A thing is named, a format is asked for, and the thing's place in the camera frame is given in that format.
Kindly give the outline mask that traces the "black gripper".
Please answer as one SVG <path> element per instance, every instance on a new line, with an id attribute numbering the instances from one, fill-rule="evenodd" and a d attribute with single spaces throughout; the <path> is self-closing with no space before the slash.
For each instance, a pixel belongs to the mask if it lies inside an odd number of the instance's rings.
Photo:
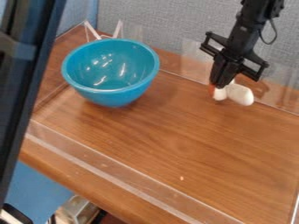
<path id="1" fill-rule="evenodd" d="M 237 74 L 244 74 L 252 81 L 257 81 L 261 73 L 268 68 L 268 63 L 252 50 L 245 54 L 240 54 L 229 46 L 228 39 L 212 31 L 205 32 L 205 39 L 200 44 L 200 49 L 213 58 L 209 83 L 216 88 L 226 86 Z"/>

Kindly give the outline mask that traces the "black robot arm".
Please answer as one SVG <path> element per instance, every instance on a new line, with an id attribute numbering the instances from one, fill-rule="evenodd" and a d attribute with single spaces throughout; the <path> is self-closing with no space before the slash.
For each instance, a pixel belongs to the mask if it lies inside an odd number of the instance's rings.
<path id="1" fill-rule="evenodd" d="M 212 31 L 205 32 L 200 49 L 213 58 L 209 72 L 209 83 L 216 88 L 224 88 L 237 74 L 244 74 L 252 81 L 257 81 L 268 68 L 264 61 L 253 52 L 258 39 L 272 45 L 276 35 L 264 41 L 261 31 L 269 22 L 276 31 L 273 18 L 278 17 L 284 8 L 284 0 L 241 0 L 241 9 L 236 15 L 236 23 L 226 38 Z"/>

